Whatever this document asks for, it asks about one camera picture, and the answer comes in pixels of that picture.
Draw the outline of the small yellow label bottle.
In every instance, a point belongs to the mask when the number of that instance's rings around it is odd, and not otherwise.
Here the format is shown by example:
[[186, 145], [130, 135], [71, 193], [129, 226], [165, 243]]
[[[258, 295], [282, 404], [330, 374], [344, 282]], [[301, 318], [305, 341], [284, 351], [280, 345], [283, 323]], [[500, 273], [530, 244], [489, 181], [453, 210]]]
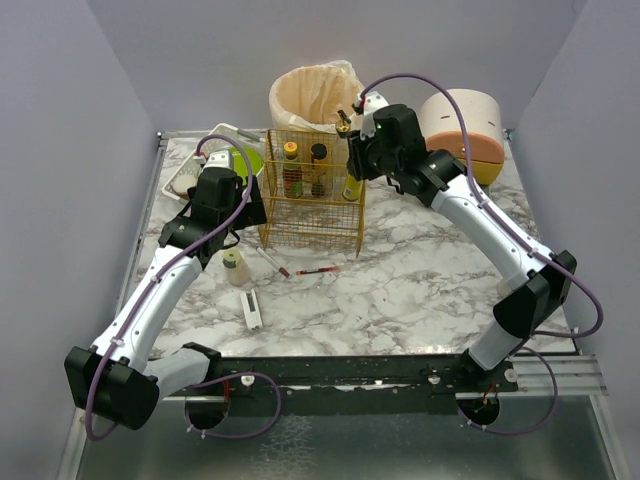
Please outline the small yellow label bottle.
[[363, 180], [357, 180], [353, 175], [347, 173], [342, 189], [342, 197], [345, 201], [358, 201], [362, 195], [364, 186]]

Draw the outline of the steel cream cup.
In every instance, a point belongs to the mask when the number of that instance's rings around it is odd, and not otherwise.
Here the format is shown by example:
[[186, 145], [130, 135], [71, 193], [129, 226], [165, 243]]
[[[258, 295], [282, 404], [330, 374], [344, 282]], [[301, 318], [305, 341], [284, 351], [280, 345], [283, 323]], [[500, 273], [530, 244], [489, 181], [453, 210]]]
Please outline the steel cream cup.
[[190, 174], [183, 174], [177, 176], [172, 184], [171, 188], [173, 192], [180, 198], [189, 198], [189, 191], [195, 188], [197, 185], [197, 178]]

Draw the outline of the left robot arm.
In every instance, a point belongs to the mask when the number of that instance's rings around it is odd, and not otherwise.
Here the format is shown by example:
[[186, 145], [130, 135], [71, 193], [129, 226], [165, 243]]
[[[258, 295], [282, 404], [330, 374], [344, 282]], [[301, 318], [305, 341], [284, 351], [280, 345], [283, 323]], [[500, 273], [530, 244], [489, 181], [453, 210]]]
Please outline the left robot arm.
[[265, 222], [255, 176], [240, 177], [222, 167], [205, 168], [190, 191], [189, 204], [164, 225], [152, 262], [118, 315], [92, 345], [74, 347], [64, 369], [85, 428], [100, 439], [93, 418], [140, 429], [157, 404], [203, 382], [218, 353], [187, 344], [153, 361], [151, 350], [168, 317], [227, 235]]

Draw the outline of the white bottle black lid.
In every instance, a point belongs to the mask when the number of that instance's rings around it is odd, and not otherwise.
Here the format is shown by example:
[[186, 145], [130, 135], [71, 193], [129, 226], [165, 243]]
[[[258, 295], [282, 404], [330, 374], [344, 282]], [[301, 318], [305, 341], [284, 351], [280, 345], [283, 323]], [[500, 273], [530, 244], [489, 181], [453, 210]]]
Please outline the white bottle black lid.
[[505, 279], [501, 279], [496, 285], [496, 291], [500, 298], [505, 298], [512, 292], [512, 289]]

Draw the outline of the red sauce bottle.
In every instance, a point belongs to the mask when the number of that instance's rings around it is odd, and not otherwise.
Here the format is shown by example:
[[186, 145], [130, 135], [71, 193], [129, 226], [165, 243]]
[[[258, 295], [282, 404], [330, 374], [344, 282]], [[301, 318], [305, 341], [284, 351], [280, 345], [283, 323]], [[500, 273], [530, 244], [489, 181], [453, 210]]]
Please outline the red sauce bottle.
[[283, 151], [282, 178], [284, 195], [287, 198], [301, 198], [303, 196], [303, 172], [298, 145], [293, 141], [286, 142], [283, 145]]

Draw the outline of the green fried egg plate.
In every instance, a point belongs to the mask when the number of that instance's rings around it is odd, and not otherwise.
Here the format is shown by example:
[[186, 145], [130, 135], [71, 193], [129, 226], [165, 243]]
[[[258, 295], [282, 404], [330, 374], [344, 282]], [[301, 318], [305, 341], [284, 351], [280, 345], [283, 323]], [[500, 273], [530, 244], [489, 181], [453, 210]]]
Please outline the green fried egg plate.
[[[250, 147], [244, 147], [242, 151], [247, 155], [250, 161], [253, 174], [258, 176], [264, 165], [262, 156]], [[235, 147], [231, 147], [230, 153], [233, 159], [233, 170], [238, 176], [245, 178], [248, 175], [248, 171], [241, 151]]]

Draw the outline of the gold spice jar black cap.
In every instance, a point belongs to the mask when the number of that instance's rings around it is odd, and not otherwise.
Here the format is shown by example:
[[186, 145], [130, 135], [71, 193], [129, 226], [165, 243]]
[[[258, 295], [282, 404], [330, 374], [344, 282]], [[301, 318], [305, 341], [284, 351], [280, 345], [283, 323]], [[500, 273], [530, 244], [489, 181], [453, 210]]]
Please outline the gold spice jar black cap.
[[322, 198], [327, 194], [327, 147], [315, 143], [310, 148], [311, 154], [311, 194], [314, 198]]

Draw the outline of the clear shaker green lid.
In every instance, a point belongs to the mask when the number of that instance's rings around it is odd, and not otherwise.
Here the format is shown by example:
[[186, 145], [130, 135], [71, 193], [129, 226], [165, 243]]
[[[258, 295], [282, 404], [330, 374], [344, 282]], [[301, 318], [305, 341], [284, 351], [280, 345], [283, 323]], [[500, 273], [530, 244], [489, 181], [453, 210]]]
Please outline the clear shaker green lid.
[[250, 269], [237, 248], [229, 248], [224, 251], [222, 264], [231, 285], [240, 287], [250, 281]]

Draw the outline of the clear glass oil bottle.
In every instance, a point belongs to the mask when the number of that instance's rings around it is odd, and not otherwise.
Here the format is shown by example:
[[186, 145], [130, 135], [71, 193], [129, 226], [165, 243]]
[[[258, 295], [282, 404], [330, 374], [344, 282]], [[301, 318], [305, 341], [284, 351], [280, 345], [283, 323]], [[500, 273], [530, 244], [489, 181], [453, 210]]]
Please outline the clear glass oil bottle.
[[351, 131], [351, 119], [342, 109], [337, 111], [338, 121], [335, 123], [336, 133], [340, 138], [346, 138]]

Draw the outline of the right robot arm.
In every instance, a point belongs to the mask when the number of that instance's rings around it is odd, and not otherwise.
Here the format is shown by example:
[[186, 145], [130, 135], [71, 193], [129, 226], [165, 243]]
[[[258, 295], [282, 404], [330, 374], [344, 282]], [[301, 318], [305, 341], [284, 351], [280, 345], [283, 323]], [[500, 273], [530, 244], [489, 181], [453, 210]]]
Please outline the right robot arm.
[[493, 308], [494, 319], [465, 351], [465, 363], [491, 371], [558, 310], [569, 292], [564, 270], [574, 272], [575, 257], [558, 254], [525, 236], [496, 205], [474, 193], [464, 165], [450, 152], [428, 150], [415, 111], [374, 95], [357, 108], [362, 126], [348, 137], [347, 168], [357, 180], [384, 176], [399, 194], [416, 197], [425, 207], [455, 224], [496, 267], [508, 294]]

